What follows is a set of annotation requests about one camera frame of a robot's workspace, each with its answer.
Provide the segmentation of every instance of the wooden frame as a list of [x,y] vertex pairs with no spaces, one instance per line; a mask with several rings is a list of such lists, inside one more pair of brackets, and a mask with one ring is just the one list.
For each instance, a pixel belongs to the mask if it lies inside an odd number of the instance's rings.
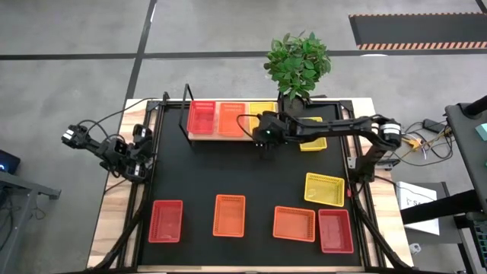
[[[206,100],[225,100],[225,101],[270,101],[275,99],[206,99]],[[371,116],[375,114],[374,105],[370,98],[325,98],[315,100],[350,100],[354,107],[356,117]],[[139,101],[139,99],[127,100],[126,106],[129,107]],[[132,140],[132,129],[136,123],[142,123],[145,117],[145,103],[140,103],[123,114],[119,134],[128,142]],[[353,138],[348,139],[350,144],[350,153],[356,155]],[[362,153],[366,153],[371,147],[370,142],[365,138],[360,138]],[[376,174],[391,179],[390,172],[376,170]],[[120,179],[108,176],[106,188],[119,182]],[[406,232],[403,226],[403,220],[397,204],[394,186],[383,180],[375,180],[370,184],[374,209],[377,216],[377,223],[381,234],[387,243],[393,248],[402,261],[412,266],[412,257],[409,252],[409,245],[406,238]],[[140,195],[143,186],[139,186],[136,206],[140,203]],[[117,188],[108,192],[102,201],[100,214],[98,216],[97,227],[94,232],[94,239],[91,246],[90,256],[87,267],[96,266],[107,254],[110,248],[115,244],[118,236],[122,233],[123,223],[127,210],[127,203],[130,194],[130,183],[122,183]],[[361,202],[365,207],[365,197],[361,193]],[[365,237],[367,240],[368,250],[371,257],[372,266],[377,266],[375,244],[371,234],[364,226]],[[134,252],[136,229],[132,233],[127,243],[126,262],[132,261]],[[361,266],[138,266],[139,272],[360,272],[363,271]]]

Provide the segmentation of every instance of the yellow plastic basket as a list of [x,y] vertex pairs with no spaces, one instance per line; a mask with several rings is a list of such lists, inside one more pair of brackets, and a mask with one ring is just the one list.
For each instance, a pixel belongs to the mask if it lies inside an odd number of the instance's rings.
[[[302,119],[312,119],[317,122],[322,122],[323,119],[321,117],[307,117]],[[312,142],[307,142],[299,145],[299,149],[301,151],[320,151],[326,148],[326,138],[318,138]]]
[[304,200],[330,206],[343,206],[345,180],[321,174],[306,173]]
[[[257,115],[262,114],[265,110],[268,111],[276,111],[277,104],[276,102],[259,102],[259,103],[250,103],[249,104],[249,114]],[[252,130],[259,126],[259,119],[256,117],[249,117],[249,133],[252,134]]]

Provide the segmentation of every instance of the green leaves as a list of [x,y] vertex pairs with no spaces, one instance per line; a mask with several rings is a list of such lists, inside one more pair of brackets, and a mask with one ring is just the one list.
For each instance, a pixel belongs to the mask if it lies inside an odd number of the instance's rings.
[[310,60],[304,60],[304,66],[306,67],[306,69],[314,69],[313,62],[311,62]]
[[316,88],[320,77],[331,71],[326,46],[314,33],[308,38],[303,38],[303,34],[304,31],[292,37],[287,33],[282,41],[273,40],[272,51],[267,54],[269,61],[264,64],[272,80],[278,83],[279,92],[288,94],[291,99],[309,97],[309,91]]
[[286,33],[286,35],[284,35],[284,39],[282,40],[282,43],[286,44],[288,42],[290,36],[291,36],[290,33]]
[[308,77],[308,78],[313,77],[316,73],[317,72],[315,72],[314,70],[310,70],[310,69],[303,70],[303,76]]
[[272,50],[278,50],[278,49],[281,49],[282,48],[282,43],[281,41],[279,40],[272,40],[272,43],[271,43],[271,49]]

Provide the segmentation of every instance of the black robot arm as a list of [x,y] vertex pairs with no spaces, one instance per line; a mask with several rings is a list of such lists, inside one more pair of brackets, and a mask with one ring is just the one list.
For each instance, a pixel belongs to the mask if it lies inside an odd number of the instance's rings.
[[70,148],[93,153],[102,160],[100,166],[113,176],[141,183],[148,176],[148,165],[152,161],[152,131],[137,124],[132,134],[134,142],[129,144],[119,138],[97,142],[90,137],[86,126],[70,125],[61,140]]
[[375,164],[386,152],[395,151],[401,146],[401,125],[381,115],[317,122],[294,118],[287,113],[265,111],[258,118],[259,126],[253,130],[252,137],[264,148],[286,142],[312,142],[320,137],[365,137],[372,146],[366,155],[352,163],[354,167],[350,169],[350,175],[354,181],[373,181]]

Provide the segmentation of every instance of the concrete floor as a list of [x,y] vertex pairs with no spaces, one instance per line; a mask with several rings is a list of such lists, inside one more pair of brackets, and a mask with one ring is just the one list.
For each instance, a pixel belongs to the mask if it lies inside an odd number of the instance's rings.
[[[0,55],[135,53],[148,0],[0,0]],[[159,0],[146,52],[267,50],[272,37],[314,30],[333,50],[356,49],[348,14],[479,11],[474,0]],[[333,57],[315,94],[372,97],[375,109],[409,125],[441,120],[444,106],[485,95],[487,55]],[[265,59],[145,60],[134,98],[274,97]],[[22,158],[18,174],[62,189],[40,199],[47,217],[31,221],[18,273],[86,266],[107,173],[85,151],[60,141],[66,126],[123,105],[133,60],[0,61],[0,148]],[[115,132],[119,116],[105,123]],[[398,165],[395,180],[446,181],[451,193],[472,188],[457,147],[430,167]],[[410,161],[420,162],[419,155]],[[424,270],[463,269],[454,245],[423,247]]]

